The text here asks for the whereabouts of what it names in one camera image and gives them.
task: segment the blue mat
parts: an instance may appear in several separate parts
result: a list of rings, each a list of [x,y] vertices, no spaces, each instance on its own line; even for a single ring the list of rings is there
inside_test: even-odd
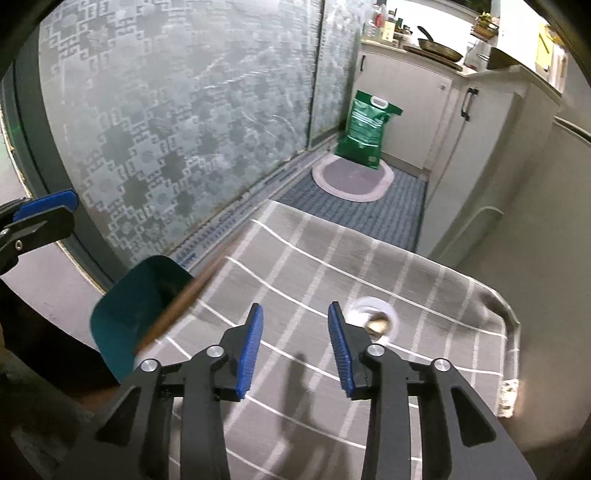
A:
[[[311,172],[279,198],[279,202],[414,251],[427,182],[391,168],[394,181],[375,202],[358,203],[334,197],[314,182]]]

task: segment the broom handle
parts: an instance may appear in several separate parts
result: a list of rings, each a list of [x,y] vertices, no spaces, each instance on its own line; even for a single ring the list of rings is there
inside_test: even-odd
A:
[[[208,280],[216,272],[220,263],[224,259],[227,251],[226,249],[222,255],[213,260],[198,276],[187,283],[174,300],[163,310],[160,316],[156,319],[150,330],[141,339],[140,343],[134,350],[134,354],[138,354],[148,345],[150,345],[157,338],[161,337],[172,325],[185,314],[185,312],[195,303],[203,287]]]

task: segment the blue gripper pad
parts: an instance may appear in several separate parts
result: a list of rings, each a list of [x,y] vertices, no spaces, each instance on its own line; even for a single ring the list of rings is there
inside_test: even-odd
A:
[[[340,386],[343,388],[347,397],[351,398],[355,383],[353,382],[353,368],[351,366],[351,352],[347,346],[345,333],[343,332],[343,325],[339,319],[339,315],[335,306],[329,306],[329,335],[330,343],[332,343],[335,352],[336,368],[339,372]]]
[[[18,222],[24,218],[62,206],[74,212],[78,208],[78,195],[72,190],[64,190],[63,192],[52,193],[40,199],[31,200],[15,212],[12,221]]]
[[[246,392],[251,389],[252,376],[255,372],[256,355],[262,338],[263,314],[262,307],[258,304],[253,305],[249,314],[249,330],[246,335],[246,341],[240,360],[238,361],[238,382],[236,383],[236,393],[239,398],[244,398]]]

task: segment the pan handle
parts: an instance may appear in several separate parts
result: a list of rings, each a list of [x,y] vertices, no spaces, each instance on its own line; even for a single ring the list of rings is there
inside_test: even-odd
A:
[[[466,122],[470,121],[470,107],[472,106],[472,101],[474,100],[474,96],[478,95],[478,89],[474,87],[468,88],[466,90],[466,94],[464,95],[464,99],[462,100],[462,107],[460,108],[460,116],[466,119]]]
[[[427,37],[428,41],[434,41],[433,37],[431,36],[431,34],[425,30],[425,27],[417,27],[419,32],[421,32],[423,35],[425,35]]]

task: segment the gray checkered cloth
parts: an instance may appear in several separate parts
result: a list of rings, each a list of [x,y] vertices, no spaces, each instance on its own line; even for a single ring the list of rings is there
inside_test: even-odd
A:
[[[180,323],[142,357],[185,361],[243,323],[253,302],[265,325],[252,388],[224,402],[234,480],[359,479],[369,402],[341,390],[326,312],[360,297],[395,309],[403,359],[449,358],[486,404],[499,410],[502,384],[517,378],[519,324],[487,286],[411,252],[269,201]],[[417,402],[410,399],[413,478],[421,476]],[[179,427],[180,408],[174,422]],[[171,447],[178,478],[178,438]]]

